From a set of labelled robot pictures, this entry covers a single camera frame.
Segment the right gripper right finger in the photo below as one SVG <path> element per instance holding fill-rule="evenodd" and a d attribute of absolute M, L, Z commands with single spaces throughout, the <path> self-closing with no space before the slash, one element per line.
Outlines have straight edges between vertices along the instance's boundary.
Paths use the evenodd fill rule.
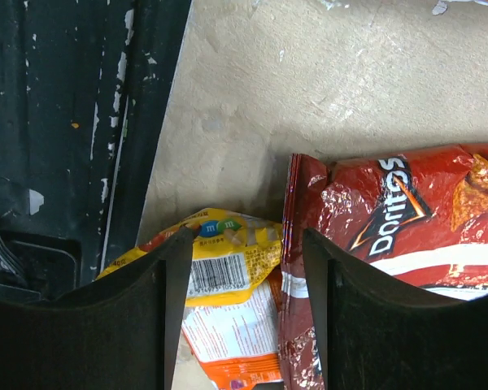
<path fill-rule="evenodd" d="M 488 295 L 406 284 L 311 228 L 303 265 L 327 389 L 488 389 Z"/>

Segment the yellow M&M's bag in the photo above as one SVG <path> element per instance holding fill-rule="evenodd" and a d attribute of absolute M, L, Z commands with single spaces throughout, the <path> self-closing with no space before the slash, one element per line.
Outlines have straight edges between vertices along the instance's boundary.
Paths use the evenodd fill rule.
<path fill-rule="evenodd" d="M 205 208 L 121 255 L 102 278 L 143 257 L 181 227 L 195 230 L 185 305 L 243 303 L 281 261 L 282 225 L 247 214 Z"/>

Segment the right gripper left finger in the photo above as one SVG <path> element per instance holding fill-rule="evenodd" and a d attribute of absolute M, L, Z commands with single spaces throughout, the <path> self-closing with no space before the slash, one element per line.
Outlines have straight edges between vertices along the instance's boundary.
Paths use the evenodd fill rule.
<path fill-rule="evenodd" d="M 55 301 L 0 299 L 0 389 L 169 389 L 194 231 Z"/>

